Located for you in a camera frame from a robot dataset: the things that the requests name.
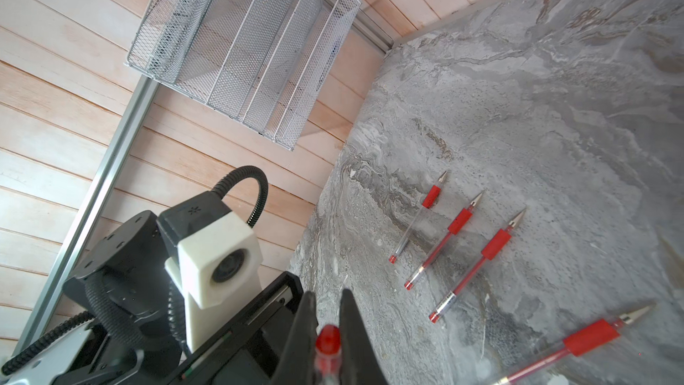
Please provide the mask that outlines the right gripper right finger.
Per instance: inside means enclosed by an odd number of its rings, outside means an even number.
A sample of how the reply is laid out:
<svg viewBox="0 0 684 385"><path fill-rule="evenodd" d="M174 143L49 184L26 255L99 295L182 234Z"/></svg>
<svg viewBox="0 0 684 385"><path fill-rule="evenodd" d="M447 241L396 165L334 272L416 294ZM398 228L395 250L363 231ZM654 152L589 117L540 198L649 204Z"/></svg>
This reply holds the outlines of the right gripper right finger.
<svg viewBox="0 0 684 385"><path fill-rule="evenodd" d="M340 300L341 384L388 385L351 290L344 289Z"/></svg>

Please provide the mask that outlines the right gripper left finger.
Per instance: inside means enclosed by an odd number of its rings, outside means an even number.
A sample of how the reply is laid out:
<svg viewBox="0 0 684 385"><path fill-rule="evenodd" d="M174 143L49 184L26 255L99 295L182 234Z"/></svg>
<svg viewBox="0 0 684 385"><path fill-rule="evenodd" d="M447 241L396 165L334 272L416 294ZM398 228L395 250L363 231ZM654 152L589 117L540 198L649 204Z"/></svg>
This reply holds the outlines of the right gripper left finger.
<svg viewBox="0 0 684 385"><path fill-rule="evenodd" d="M315 341L317 337L316 297L305 292L290 328L283 354L270 383L315 383Z"/></svg>

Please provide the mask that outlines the red gel pen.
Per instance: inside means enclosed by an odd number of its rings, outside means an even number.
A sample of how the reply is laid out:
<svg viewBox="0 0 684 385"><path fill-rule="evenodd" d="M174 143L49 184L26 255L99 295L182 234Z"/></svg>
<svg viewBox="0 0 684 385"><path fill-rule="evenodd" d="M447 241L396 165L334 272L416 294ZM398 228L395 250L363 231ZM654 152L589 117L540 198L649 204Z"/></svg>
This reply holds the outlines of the red gel pen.
<svg viewBox="0 0 684 385"><path fill-rule="evenodd" d="M535 361L531 365L517 370L513 374L503 376L497 381L494 381L493 384L516 384L528 376L554 365L567 356L580 358L580 356L583 356L594 349L598 349L599 347L612 342L612 340L618 339L621 336L621 331L623 329L636 323L653 308L655 308L655 304L650 304L630 312L625 312L618 315L615 319L600 319L595 323L584 327L584 329L564 338L564 340L562 340L562 346L559 349L554 349L547 356Z"/></svg>
<svg viewBox="0 0 684 385"><path fill-rule="evenodd" d="M464 288L470 283L470 281L477 275L482 266L494 258L501 252L505 245L511 240L513 232L519 227L520 223L523 221L525 214L527 213L527 208L523 208L518 214L509 221L505 228L501 228L494 237L484 246L480 253L479 259L476 263L463 275L459 283L445 295L445 297L440 301L440 303L435 307L435 309L429 315L429 320L431 323L436 324L444 315L450 306L454 304L456 299L459 297Z"/></svg>
<svg viewBox="0 0 684 385"><path fill-rule="evenodd" d="M326 324L315 341L315 384L340 384L341 362L340 330Z"/></svg>
<svg viewBox="0 0 684 385"><path fill-rule="evenodd" d="M414 287L415 283L424 275L424 273L434 263L434 261L436 260L442 249L445 247L445 245L448 244L452 237L454 237L461 231L463 226L465 226L468 223L468 221L470 221L470 219L473 216L474 210L477 208L477 205L479 205L479 203L481 202L485 192L486 191L483 190L474 199L472 199L468 207L462 209L461 212L457 215L457 217L447 227L445 236L441 239L440 242L438 242L432 247L430 252L427 254L425 260L423 260L420 263L420 265L411 273L410 277L405 282L404 288L406 288L406 290L410 291Z"/></svg>
<svg viewBox="0 0 684 385"><path fill-rule="evenodd" d="M390 255L388 261L391 264L395 264L397 262L398 258L401 256L403 253L405 247L407 246L409 242L409 238L411 235L411 230L415 227L416 223L421 219L423 216L426 215L428 211L431 210L433 205L435 204L437 198L439 197L439 194L441 193L442 186L445 183L445 180L447 178L449 171L446 170L442 173L442 175L436 180L434 185L430 188L429 192L423 199L422 203L420 203L420 208L417 211L416 215L414 218L411 220L410 224L407 226L406 230L404 231L404 234L402 235L401 239L399 240L399 243L397 244L397 247L395 247L394 251Z"/></svg>

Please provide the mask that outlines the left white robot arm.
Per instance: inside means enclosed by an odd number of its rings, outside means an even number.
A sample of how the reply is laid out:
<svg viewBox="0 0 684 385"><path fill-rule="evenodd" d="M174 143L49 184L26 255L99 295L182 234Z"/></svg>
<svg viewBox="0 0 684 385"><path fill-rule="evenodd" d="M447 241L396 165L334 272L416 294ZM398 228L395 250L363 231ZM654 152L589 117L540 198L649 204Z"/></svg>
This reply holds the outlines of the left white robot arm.
<svg viewBox="0 0 684 385"><path fill-rule="evenodd" d="M8 360L7 384L267 384L302 295L289 273L262 287L254 226L226 191L144 211L101 242L63 290L83 312Z"/></svg>

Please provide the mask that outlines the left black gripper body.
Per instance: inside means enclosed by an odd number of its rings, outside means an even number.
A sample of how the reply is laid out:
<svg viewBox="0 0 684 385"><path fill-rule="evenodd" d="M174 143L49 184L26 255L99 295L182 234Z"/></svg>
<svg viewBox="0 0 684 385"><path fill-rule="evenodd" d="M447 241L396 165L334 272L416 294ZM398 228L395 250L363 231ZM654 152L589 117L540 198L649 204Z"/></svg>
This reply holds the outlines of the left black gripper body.
<svg viewBox="0 0 684 385"><path fill-rule="evenodd" d="M64 293L82 312L50 333L53 384L267 384L303 296L285 272L195 352L185 345L181 294L165 270L179 242L233 212L222 190L160 215L146 210L98 242L71 272ZM253 230L260 191L244 220Z"/></svg>

